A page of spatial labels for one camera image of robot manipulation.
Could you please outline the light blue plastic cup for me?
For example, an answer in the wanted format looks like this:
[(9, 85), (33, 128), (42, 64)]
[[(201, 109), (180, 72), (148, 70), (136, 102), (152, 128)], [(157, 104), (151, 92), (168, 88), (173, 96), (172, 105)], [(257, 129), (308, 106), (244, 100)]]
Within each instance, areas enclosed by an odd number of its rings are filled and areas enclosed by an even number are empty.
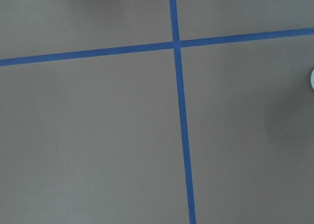
[(314, 90), (314, 69), (311, 72), (310, 82), (311, 82), (311, 87)]

